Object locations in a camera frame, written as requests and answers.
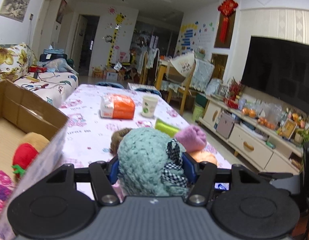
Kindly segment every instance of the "black and white checkered bow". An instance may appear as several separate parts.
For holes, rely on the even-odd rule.
[[[166,163],[161,174],[161,179],[168,181],[179,187],[187,187],[188,179],[183,175],[176,175],[171,170],[182,170],[182,155],[180,154],[180,147],[176,138],[173,138],[167,145],[166,153],[173,161]]]

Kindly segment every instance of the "blue stool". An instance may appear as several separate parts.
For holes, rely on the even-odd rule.
[[[148,89],[148,88],[137,88],[135,91],[140,91],[140,92],[150,92],[151,94],[158,95],[159,97],[162,98],[160,91],[154,90],[154,89]]]
[[[112,83],[112,82],[107,82],[107,81],[100,81],[100,82],[96,83],[96,86],[125,89],[123,85],[120,85],[120,84],[117,84],[117,83]]]

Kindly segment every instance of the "black tv screen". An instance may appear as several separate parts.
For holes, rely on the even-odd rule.
[[[309,45],[252,36],[241,82],[309,114]]]

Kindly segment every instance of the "tv cabinet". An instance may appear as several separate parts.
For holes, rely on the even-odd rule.
[[[290,162],[289,158],[293,158],[300,163],[303,158],[302,148],[282,139],[275,131],[259,125],[256,119],[243,115],[241,111],[229,108],[223,102],[210,96],[206,96],[206,98],[208,99],[208,103],[205,115],[203,118],[199,119],[199,122],[232,147],[235,150],[235,156],[240,154],[259,171],[291,172],[293,174],[298,174],[300,172],[299,169]],[[249,129],[242,127],[238,123],[234,125],[229,138],[220,135],[214,129],[214,126],[222,110],[235,114],[240,119],[269,135],[267,141],[274,144],[276,148],[272,149],[267,146],[265,141],[254,136],[253,132],[250,132]]]

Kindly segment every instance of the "orange tissue package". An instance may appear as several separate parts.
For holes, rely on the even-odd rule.
[[[135,108],[135,103],[128,96],[104,95],[101,97],[100,116],[112,119],[133,119]]]

